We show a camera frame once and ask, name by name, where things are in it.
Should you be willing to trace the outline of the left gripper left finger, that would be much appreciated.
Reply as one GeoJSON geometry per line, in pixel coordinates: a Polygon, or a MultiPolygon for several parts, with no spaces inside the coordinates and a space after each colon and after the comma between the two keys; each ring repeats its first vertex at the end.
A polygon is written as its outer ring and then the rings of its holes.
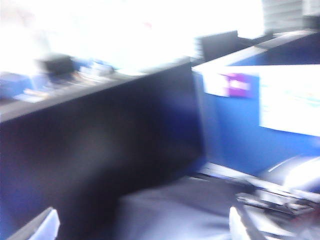
{"type": "Polygon", "coordinates": [[[60,217],[52,206],[2,206],[0,238],[2,240],[55,240],[60,217]]]}

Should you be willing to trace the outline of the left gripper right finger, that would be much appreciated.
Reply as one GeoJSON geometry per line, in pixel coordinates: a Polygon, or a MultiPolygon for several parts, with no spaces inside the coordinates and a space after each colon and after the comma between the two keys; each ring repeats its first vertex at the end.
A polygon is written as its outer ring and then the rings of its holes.
{"type": "Polygon", "coordinates": [[[234,205],[229,209],[229,229],[233,240],[292,240],[296,237],[251,206],[234,205]]]}

